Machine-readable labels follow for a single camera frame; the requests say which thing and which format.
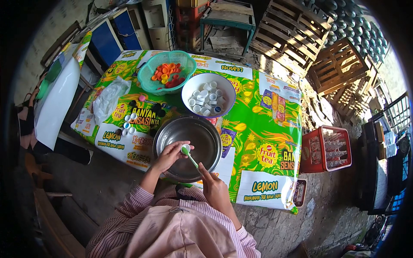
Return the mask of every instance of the plastic basket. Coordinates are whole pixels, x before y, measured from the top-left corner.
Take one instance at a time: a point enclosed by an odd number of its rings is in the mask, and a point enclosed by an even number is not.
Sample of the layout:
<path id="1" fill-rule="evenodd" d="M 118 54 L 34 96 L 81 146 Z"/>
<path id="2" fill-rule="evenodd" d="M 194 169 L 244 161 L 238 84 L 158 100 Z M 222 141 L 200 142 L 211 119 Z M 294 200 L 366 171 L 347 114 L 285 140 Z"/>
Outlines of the plastic basket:
<path id="1" fill-rule="evenodd" d="M 158 80 L 153 81 L 151 77 L 154 75 L 154 72 L 158 68 L 158 66 L 169 63 L 181 64 L 181 72 L 178 74 L 179 77 L 184 77 L 185 81 L 176 87 L 166 89 L 165 85 L 161 84 L 161 82 Z M 181 88 L 194 74 L 196 68 L 197 63 L 186 52 L 179 50 L 163 52 L 151 57 L 148 62 L 139 70 L 138 81 L 140 82 L 144 91 L 152 93 L 153 95 L 161 96 L 165 94 L 175 94 L 180 92 Z"/>
<path id="2" fill-rule="evenodd" d="M 340 164 L 329 166 L 331 162 L 340 160 L 342 161 Z M 322 125 L 317 130 L 303 135 L 301 173 L 331 172 L 349 166 L 351 166 L 351 148 L 346 129 Z"/>

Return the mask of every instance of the table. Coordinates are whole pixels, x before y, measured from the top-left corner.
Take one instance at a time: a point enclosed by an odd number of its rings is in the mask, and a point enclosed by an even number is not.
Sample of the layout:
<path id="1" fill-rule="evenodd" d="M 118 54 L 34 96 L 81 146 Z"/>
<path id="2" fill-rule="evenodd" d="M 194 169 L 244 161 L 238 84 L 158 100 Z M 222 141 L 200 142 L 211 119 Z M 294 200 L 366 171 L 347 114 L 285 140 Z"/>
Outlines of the table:
<path id="1" fill-rule="evenodd" d="M 97 148 L 142 171 L 150 167 L 153 138 L 151 125 L 159 128 L 174 116 L 188 113 L 180 94 L 154 96 L 140 87 L 137 70 L 158 50 L 123 51 L 103 74 L 85 102 L 71 128 Z M 221 118 L 222 128 L 236 132 L 228 155 L 220 160 L 214 173 L 229 187 L 232 202 L 288 210 L 297 213 L 292 203 L 301 154 L 301 91 L 294 85 L 265 73 L 221 59 L 191 54 L 197 63 L 195 74 L 217 73 L 234 86 L 234 107 Z M 92 102 L 117 76 L 132 81 L 128 94 L 118 100 L 113 114 L 96 125 Z M 144 95 L 144 102 L 138 98 Z M 136 100 L 137 110 L 128 103 Z M 132 111 L 152 116 L 150 108 L 160 103 L 166 116 L 150 119 L 150 124 L 134 124 L 137 132 L 120 137 L 124 117 Z M 202 181 L 192 185 L 202 187 Z"/>
<path id="2" fill-rule="evenodd" d="M 223 8 L 218 8 L 213 9 L 213 5 L 219 5 L 222 6 L 224 5 L 225 7 Z M 250 9 L 250 12 L 246 13 L 252 13 L 252 14 L 242 14 L 242 13 L 235 13 L 235 12 L 229 12 L 225 11 L 227 10 L 227 6 L 231 6 L 230 8 L 237 9 L 238 8 L 243 8 L 248 7 Z M 212 3 L 211 7 L 208 8 L 204 16 L 200 20 L 201 24 L 201 48 L 200 52 L 202 53 L 207 53 L 207 54 L 218 54 L 218 55 L 224 55 L 224 56 L 232 56 L 232 57 L 237 57 L 237 58 L 243 58 L 245 56 L 245 53 L 248 50 L 248 47 L 251 43 L 252 37 L 254 36 L 254 31 L 255 31 L 255 18 L 254 18 L 254 11 L 252 10 L 252 5 L 247 4 L 244 2 L 238 2 L 238 1 L 233 1 L 233 0 L 227 0 L 225 1 L 225 4 L 222 3 Z M 247 44 L 244 47 L 244 50 L 242 52 L 242 55 L 238 54 L 228 54 L 228 53 L 220 53 L 220 52 L 214 52 L 214 51 L 207 51 L 204 50 L 204 43 L 205 40 L 208 39 L 209 35 L 206 37 L 204 40 L 204 27 L 205 24 L 209 25 L 217 25 L 217 26 L 228 26 L 228 27 L 234 27 L 234 28 L 240 28 L 243 30 L 247 30 L 249 35 L 248 35 L 248 41 Z"/>

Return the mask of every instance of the green toothbrush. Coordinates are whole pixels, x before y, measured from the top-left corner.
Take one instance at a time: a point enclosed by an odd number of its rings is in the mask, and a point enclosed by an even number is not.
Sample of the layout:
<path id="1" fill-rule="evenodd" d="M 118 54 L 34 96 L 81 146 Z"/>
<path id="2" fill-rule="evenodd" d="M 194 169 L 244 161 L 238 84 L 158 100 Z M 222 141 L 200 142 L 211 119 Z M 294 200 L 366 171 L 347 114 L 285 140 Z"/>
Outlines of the green toothbrush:
<path id="1" fill-rule="evenodd" d="M 191 155 L 189 154 L 189 151 L 191 150 L 191 147 L 188 144 L 184 144 L 181 147 L 181 152 L 184 153 L 186 156 L 188 156 L 188 158 L 192 161 L 192 163 L 194 164 L 194 166 L 198 169 L 198 164 L 195 162 L 195 160 L 191 157 Z"/>

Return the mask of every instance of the teal plastic basket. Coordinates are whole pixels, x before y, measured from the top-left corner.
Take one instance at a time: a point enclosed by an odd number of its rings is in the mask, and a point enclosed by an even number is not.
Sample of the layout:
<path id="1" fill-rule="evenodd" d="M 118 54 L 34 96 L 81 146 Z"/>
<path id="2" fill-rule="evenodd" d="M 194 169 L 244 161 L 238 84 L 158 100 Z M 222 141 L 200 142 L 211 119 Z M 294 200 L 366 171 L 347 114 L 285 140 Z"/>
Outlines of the teal plastic basket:
<path id="1" fill-rule="evenodd" d="M 158 68 L 158 66 L 170 63 L 181 64 L 181 72 L 174 73 L 173 75 L 179 74 L 179 78 L 184 77 L 185 81 L 176 87 L 167 89 L 165 88 L 165 85 L 163 85 L 160 81 L 153 81 L 151 77 L 154 75 L 155 70 Z M 197 63 L 186 52 L 180 50 L 163 52 L 151 57 L 148 62 L 139 70 L 138 81 L 140 82 L 140 85 L 144 91 L 152 93 L 153 95 L 162 96 L 165 94 L 175 94 L 180 92 L 181 88 L 194 74 L 196 68 Z"/>

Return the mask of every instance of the red plastic crate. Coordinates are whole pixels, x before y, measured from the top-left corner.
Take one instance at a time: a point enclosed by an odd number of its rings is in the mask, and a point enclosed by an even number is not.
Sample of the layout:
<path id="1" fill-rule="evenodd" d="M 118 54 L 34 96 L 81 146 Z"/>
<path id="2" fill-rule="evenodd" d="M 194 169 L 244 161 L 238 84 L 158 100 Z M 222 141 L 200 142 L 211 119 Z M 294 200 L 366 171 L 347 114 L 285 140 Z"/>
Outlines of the red plastic crate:
<path id="1" fill-rule="evenodd" d="M 179 21 L 175 24 L 178 34 L 194 33 L 199 28 L 199 21 Z"/>
<path id="2" fill-rule="evenodd" d="M 335 171 L 351 166 L 349 133 L 327 125 L 303 135 L 301 173 Z"/>
<path id="3" fill-rule="evenodd" d="M 176 7 L 177 21 L 196 21 L 199 22 L 201 16 L 209 7 L 209 1 L 198 7 Z"/>
<path id="4" fill-rule="evenodd" d="M 208 33 L 209 27 L 209 25 L 205 25 L 204 36 Z M 200 35 L 201 27 L 198 27 L 195 31 L 186 31 L 186 33 L 178 33 L 176 36 L 178 46 L 185 50 L 195 49 L 201 42 Z"/>

